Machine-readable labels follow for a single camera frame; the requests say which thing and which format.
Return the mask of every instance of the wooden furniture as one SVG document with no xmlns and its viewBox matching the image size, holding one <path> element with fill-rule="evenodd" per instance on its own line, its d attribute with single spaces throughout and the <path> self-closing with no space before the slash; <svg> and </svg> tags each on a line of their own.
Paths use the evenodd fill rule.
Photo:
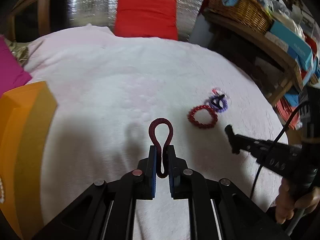
<svg viewBox="0 0 320 240">
<path fill-rule="evenodd" d="M 16 40 L 16 16 L 32 4 L 37 7 L 37 19 L 35 19 L 35 21 L 37 21 L 39 37 L 52 32 L 50 25 L 50 0 L 19 0 L 15 7 L 12 9 L 11 14 L 9 15 L 7 20 L 8 30 L 6 36 L 9 40 Z"/>
<path fill-rule="evenodd" d="M 209 49 L 217 50 L 218 48 L 225 48 L 228 54 L 227 58 L 230 57 L 231 61 L 233 61 L 232 59 L 236 59 L 236 61 L 239 62 L 238 66 L 240 68 L 245 68 L 245 72 L 250 72 L 254 79 L 259 79 L 265 87 L 272 90 L 271 95 L 267 98 L 272 106 L 274 106 L 292 86 L 295 86 L 298 92 L 302 90 L 303 83 L 298 64 L 273 42 L 245 25 L 210 11 L 205 11 L 204 17 L 206 21 L 212 23 L 212 32 L 215 33 Z M 237 52 L 237 49 L 232 50 L 230 48 L 230 44 L 226 42 L 230 33 L 236 33 L 261 49 L 283 69 L 284 74 L 279 79 L 277 88 L 274 88 L 274 86 L 268 82 L 261 70 L 246 60 L 241 53 Z"/>
</svg>

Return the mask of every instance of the cardboard box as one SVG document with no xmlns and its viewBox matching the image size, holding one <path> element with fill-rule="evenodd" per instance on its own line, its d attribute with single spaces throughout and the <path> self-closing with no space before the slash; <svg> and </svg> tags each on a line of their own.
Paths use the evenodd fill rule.
<svg viewBox="0 0 320 240">
<path fill-rule="evenodd" d="M 312 50 L 311 47 L 298 37 L 294 32 L 285 27 L 281 22 L 275 21 L 270 32 L 284 41 L 298 55 L 300 66 L 307 71 L 311 66 Z"/>
<path fill-rule="evenodd" d="M 25 240 L 44 226 L 41 161 L 56 107 L 46 82 L 9 90 L 0 98 L 0 177 L 4 187 L 0 209 L 15 233 Z"/>
<path fill-rule="evenodd" d="M 281 40 L 280 38 L 278 38 L 277 36 L 275 36 L 271 32 L 267 32 L 265 34 L 265 37 L 268 40 L 272 41 L 274 44 L 278 45 L 283 51 L 288 53 L 290 55 L 290 57 L 292 57 L 297 62 L 298 66 L 301 68 L 301 63 L 300 63 L 300 59 L 299 59 L 298 54 L 295 52 L 295 50 L 293 48 L 291 48 L 289 46 L 288 43 L 284 42 L 283 40 Z"/>
</svg>

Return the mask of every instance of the blue box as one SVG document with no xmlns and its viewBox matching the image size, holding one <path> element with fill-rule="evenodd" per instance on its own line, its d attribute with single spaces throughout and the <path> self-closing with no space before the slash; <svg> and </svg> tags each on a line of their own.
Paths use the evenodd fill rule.
<svg viewBox="0 0 320 240">
<path fill-rule="evenodd" d="M 312 50 L 309 44 L 278 21 L 273 23 L 270 32 L 286 42 L 297 53 L 301 67 L 307 71 L 312 60 Z"/>
<path fill-rule="evenodd" d="M 313 60 L 313 66 L 312 66 L 312 68 L 310 68 L 310 69 L 308 70 L 306 76 L 304 77 L 304 79 L 303 79 L 303 81 L 302 81 L 302 83 L 303 83 L 304 86 L 309 82 L 311 76 L 312 76 L 314 73 L 316 73 L 317 68 L 318 68 L 318 63 L 319 63 L 318 57 L 315 57 L 315 59 Z"/>
</svg>

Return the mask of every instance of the wicker basket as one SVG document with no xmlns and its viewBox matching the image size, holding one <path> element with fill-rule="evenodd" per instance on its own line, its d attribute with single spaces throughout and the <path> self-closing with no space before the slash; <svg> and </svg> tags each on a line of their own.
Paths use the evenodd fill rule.
<svg viewBox="0 0 320 240">
<path fill-rule="evenodd" d="M 313 74 L 308 82 L 309 86 L 318 84 L 319 80 L 315 74 Z"/>
<path fill-rule="evenodd" d="M 235 6 L 224 6 L 221 0 L 209 0 L 208 8 L 263 35 L 272 24 L 272 19 L 256 0 L 239 0 Z"/>
</svg>

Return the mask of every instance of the black cable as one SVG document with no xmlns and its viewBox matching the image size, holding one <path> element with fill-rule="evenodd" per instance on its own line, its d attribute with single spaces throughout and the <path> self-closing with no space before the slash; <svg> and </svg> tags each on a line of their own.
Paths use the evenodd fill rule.
<svg viewBox="0 0 320 240">
<path fill-rule="evenodd" d="M 308 104 L 308 101 L 306 102 L 303 102 L 301 103 L 300 105 L 298 105 L 296 107 L 296 109 L 294 109 L 294 111 L 292 112 L 292 114 L 290 115 L 289 119 L 287 120 L 287 122 L 285 123 L 284 127 L 282 128 L 281 132 L 278 134 L 278 136 L 276 137 L 276 139 L 273 141 L 273 143 L 270 145 L 269 149 L 268 149 L 268 152 L 271 152 L 271 150 L 273 149 L 273 147 L 276 145 L 276 143 L 278 142 L 278 140 L 281 138 L 281 136 L 284 134 L 284 132 L 287 130 L 287 128 L 289 127 L 289 124 L 291 123 L 292 119 L 294 118 L 294 116 L 296 115 L 296 113 L 302 108 L 304 107 L 305 105 Z M 258 168 L 258 171 L 257 171 L 257 174 L 256 176 L 254 177 L 254 182 L 253 182 L 253 185 L 252 185 L 252 189 L 251 189 L 251 193 L 250 193 L 250 199 L 252 199 L 253 197 L 253 193 L 254 193 L 254 188 L 256 187 L 256 183 L 257 183 L 257 180 L 258 180 L 258 176 L 260 174 L 260 171 L 263 167 L 263 164 L 261 164 Z"/>
</svg>

